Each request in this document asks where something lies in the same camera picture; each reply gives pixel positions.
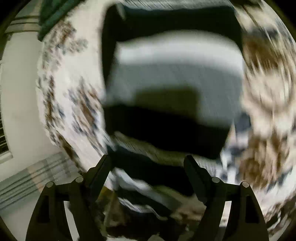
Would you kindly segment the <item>black grey striped small garment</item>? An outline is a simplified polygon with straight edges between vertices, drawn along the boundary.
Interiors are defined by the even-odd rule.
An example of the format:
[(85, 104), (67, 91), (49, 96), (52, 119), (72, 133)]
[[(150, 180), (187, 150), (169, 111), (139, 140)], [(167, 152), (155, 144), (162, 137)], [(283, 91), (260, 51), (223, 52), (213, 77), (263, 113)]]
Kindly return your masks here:
[(240, 114), (241, 28), (228, 1), (193, 8), (110, 5), (102, 30), (108, 154), (124, 221), (198, 221), (205, 206), (184, 158), (224, 175), (220, 152)]

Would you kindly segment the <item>grey striped curtain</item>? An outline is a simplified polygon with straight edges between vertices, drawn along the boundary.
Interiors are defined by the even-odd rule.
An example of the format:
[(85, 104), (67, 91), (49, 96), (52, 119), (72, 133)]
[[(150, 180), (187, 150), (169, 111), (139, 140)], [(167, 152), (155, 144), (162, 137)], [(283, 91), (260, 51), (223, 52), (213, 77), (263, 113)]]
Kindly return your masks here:
[(52, 181), (59, 183), (78, 173), (66, 155), (56, 153), (15, 175), (1, 181), (1, 210), (4, 210), (34, 193), (41, 193), (44, 186)]

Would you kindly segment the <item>barred window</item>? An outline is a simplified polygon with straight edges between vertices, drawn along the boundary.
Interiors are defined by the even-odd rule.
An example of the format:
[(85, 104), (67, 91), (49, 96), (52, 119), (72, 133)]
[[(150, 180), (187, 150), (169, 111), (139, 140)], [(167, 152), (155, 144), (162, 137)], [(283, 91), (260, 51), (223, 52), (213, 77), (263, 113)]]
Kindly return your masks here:
[(0, 121), (0, 158), (1, 158), (1, 163), (12, 158), (12, 155), (8, 146), (7, 138), (4, 133), (2, 120)]

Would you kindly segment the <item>floral cream bed blanket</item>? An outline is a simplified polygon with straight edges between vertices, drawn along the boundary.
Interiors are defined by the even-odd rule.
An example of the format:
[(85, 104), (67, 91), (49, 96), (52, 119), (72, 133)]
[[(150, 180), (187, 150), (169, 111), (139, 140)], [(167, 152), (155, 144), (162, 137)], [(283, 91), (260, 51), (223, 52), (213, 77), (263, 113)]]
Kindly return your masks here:
[[(127, 3), (191, 9), (196, 2), (205, 6), (213, 1), (82, 1), (46, 34), (36, 89), (40, 120), (50, 141), (81, 171), (108, 154), (111, 143), (103, 110), (101, 37), (107, 8)], [(241, 28), (241, 112), (220, 152), (224, 175), (216, 177), (230, 184), (249, 183), (269, 237), (276, 240), (295, 226), (295, 40), (267, 2), (228, 2)], [(209, 172), (201, 158), (192, 157)], [(124, 221), (108, 179), (105, 188), (112, 198), (106, 206), (95, 206), (95, 219), (108, 235), (138, 237), (145, 222), (157, 227), (166, 221), (143, 216)], [(173, 220), (184, 228), (197, 226), (201, 219)]]

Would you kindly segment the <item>dark green pillow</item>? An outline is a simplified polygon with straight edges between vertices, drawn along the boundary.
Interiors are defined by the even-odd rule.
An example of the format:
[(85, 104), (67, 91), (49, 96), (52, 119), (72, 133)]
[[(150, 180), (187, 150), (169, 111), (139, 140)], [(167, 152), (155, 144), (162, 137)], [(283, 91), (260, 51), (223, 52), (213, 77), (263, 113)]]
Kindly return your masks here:
[(39, 13), (38, 40), (43, 41), (50, 30), (67, 15), (69, 11), (78, 6), (81, 0), (45, 0), (42, 2)]

